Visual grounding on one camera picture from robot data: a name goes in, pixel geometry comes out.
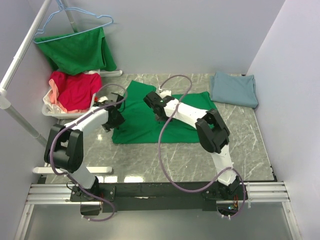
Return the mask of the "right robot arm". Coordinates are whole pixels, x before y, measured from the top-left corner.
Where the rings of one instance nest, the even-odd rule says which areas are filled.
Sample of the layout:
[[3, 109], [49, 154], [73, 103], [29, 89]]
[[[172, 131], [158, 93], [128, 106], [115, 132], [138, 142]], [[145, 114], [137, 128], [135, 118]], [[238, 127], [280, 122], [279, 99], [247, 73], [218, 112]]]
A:
[[[160, 96], [156, 92], [148, 93], [143, 101], [153, 112], [165, 120], [158, 137], [158, 158], [162, 172], [167, 180], [185, 193], [200, 193], [214, 183], [219, 184], [222, 198], [230, 200], [237, 194], [239, 185], [243, 185], [239, 173], [234, 169], [229, 153], [230, 131], [217, 109], [200, 109], [182, 103], [171, 95]], [[210, 153], [217, 175], [207, 185], [199, 189], [186, 189], [177, 185], [168, 175], [161, 157], [161, 141], [166, 127], [171, 120], [178, 120], [196, 129], [199, 143]]]

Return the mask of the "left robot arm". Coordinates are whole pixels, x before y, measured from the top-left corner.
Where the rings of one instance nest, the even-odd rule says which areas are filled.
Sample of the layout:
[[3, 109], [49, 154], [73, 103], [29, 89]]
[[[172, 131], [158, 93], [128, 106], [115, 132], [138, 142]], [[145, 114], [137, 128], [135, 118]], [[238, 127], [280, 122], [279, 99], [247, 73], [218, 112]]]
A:
[[78, 189], [82, 189], [82, 195], [88, 201], [101, 197], [102, 192], [98, 178], [83, 163], [84, 137], [100, 126], [109, 132], [125, 122], [122, 116], [125, 98], [117, 93], [114, 95], [115, 100], [99, 98], [87, 113], [65, 125], [53, 125], [44, 152], [44, 161], [66, 173], [79, 185]]

